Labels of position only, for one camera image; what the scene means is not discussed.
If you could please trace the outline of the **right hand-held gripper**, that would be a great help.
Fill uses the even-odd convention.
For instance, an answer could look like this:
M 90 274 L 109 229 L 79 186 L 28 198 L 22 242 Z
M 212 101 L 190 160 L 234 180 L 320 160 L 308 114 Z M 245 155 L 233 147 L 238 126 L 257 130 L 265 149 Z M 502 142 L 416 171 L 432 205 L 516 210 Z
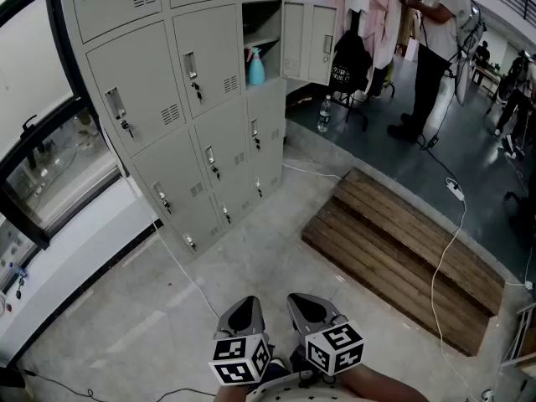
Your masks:
M 302 356 L 311 366 L 327 375 L 337 375 L 361 363 L 361 330 L 330 301 L 305 293 L 291 293 L 287 297 L 287 308 Z

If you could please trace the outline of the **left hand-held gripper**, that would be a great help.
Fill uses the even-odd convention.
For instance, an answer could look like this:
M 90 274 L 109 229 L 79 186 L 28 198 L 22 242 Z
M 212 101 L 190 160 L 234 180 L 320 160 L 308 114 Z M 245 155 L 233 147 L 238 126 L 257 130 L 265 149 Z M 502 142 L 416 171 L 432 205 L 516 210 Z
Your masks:
M 258 384 L 271 360 L 269 337 L 256 296 L 247 296 L 219 319 L 209 367 L 222 386 Z

